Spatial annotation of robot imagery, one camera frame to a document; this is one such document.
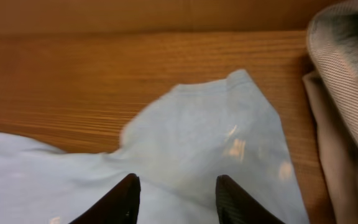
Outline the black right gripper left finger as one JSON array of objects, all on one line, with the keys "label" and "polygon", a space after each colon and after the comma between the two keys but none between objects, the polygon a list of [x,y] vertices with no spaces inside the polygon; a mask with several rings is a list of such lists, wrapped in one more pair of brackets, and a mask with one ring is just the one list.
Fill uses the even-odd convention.
[{"label": "black right gripper left finger", "polygon": [[139,177],[128,174],[70,224],[136,224],[140,192]]}]

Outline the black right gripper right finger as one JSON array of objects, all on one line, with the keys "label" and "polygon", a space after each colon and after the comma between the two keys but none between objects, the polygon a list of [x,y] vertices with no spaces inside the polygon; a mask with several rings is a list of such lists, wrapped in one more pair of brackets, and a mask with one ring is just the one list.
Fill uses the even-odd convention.
[{"label": "black right gripper right finger", "polygon": [[284,224],[228,175],[217,177],[215,193],[220,224]]}]

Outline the light blue t-shirt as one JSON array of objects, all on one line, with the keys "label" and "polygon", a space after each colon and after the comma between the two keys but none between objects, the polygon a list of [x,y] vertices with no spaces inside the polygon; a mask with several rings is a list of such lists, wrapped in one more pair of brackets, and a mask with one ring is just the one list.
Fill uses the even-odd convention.
[{"label": "light blue t-shirt", "polygon": [[237,70],[177,85],[124,128],[112,153],[0,133],[0,223],[70,223],[130,173],[140,178],[139,223],[217,223],[224,174],[281,221],[309,221],[280,117]]}]

